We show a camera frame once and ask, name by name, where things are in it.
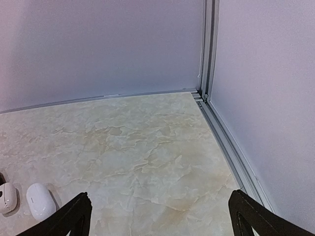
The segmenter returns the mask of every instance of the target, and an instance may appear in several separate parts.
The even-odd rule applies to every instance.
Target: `white wall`
[[[198,87],[203,0],[0,0],[0,111]]]
[[[220,0],[211,100],[277,213],[315,233],[315,1]]]

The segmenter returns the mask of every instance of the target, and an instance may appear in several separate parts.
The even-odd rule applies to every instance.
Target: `white object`
[[[18,203],[15,187],[12,183],[0,186],[0,213],[6,214],[13,211]]]
[[[53,198],[41,183],[34,183],[28,188],[26,199],[35,220],[43,221],[56,212]]]

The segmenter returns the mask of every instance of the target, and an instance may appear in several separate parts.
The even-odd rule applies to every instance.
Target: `marble pattern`
[[[0,127],[0,172],[21,202],[0,216],[2,236],[37,223],[25,197],[35,182],[60,207],[88,192],[92,236],[233,235],[237,185],[190,93],[12,112]]]

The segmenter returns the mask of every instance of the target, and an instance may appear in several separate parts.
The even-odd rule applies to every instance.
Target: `gray panel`
[[[199,86],[203,0],[0,1],[0,111]]]
[[[315,233],[314,9],[220,0],[211,101],[275,212]]]

